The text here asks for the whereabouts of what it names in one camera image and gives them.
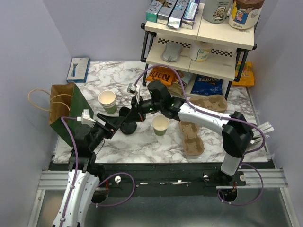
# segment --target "white marble surface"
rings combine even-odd
[[[98,95],[103,90],[112,90],[116,93],[118,108],[130,107],[132,95],[126,89],[130,82],[143,72],[145,64],[139,61],[110,61],[91,62],[86,83],[78,83],[78,87],[91,105],[95,114],[106,114]],[[149,98],[146,87],[142,87],[143,99]],[[232,87],[228,97],[227,113],[240,111],[248,122],[256,123],[250,99],[244,87]],[[124,135],[118,131],[111,140],[106,140],[104,147],[97,148],[96,162],[98,163],[180,163],[180,162],[223,162],[225,152],[222,138],[215,132],[201,128],[200,136],[205,150],[198,158],[190,159],[182,147],[182,134],[178,122],[170,120],[167,133],[156,136],[151,127],[155,115],[148,114],[145,122],[138,122],[137,130],[132,135]],[[67,163],[71,148],[61,139],[58,139],[55,149],[55,163]],[[267,162],[264,148],[258,152],[245,156],[246,162]]]

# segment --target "gray wall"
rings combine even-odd
[[[270,121],[275,128],[267,144],[274,162],[285,171],[303,226],[302,9],[302,0],[280,0],[272,11],[257,38],[257,50],[250,54],[256,77],[250,90],[261,122]]]
[[[139,60],[149,0],[43,0],[72,57]]]
[[[71,58],[41,0],[1,1],[0,27],[0,225],[25,227],[55,141],[48,113],[27,93],[63,83]],[[47,100],[33,95],[44,107]]]

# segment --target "canister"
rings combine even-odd
[[[206,61],[212,51],[213,44],[195,40],[190,47],[189,57],[195,62]]]
[[[233,0],[230,26],[244,30],[253,27],[260,16],[264,0]]]
[[[219,24],[226,19],[226,14],[232,0],[206,0],[203,9],[203,19],[208,22]]]

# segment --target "paper cup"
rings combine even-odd
[[[108,114],[114,114],[117,111],[117,100],[114,92],[109,90],[101,92],[99,102]]]
[[[152,127],[157,136],[163,136],[169,127],[169,119],[163,115],[155,116],[152,121]]]

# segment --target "orange snack bag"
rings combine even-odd
[[[241,61],[238,62],[237,69],[235,71],[235,76],[238,75],[240,64]],[[248,61],[244,65],[240,81],[239,82],[234,81],[232,85],[251,87],[254,86],[254,83],[255,83],[255,78],[254,78],[254,73],[252,72],[252,63]]]
[[[160,80],[166,86],[170,86],[174,78],[175,74],[171,69],[159,66],[151,70],[146,81]]]

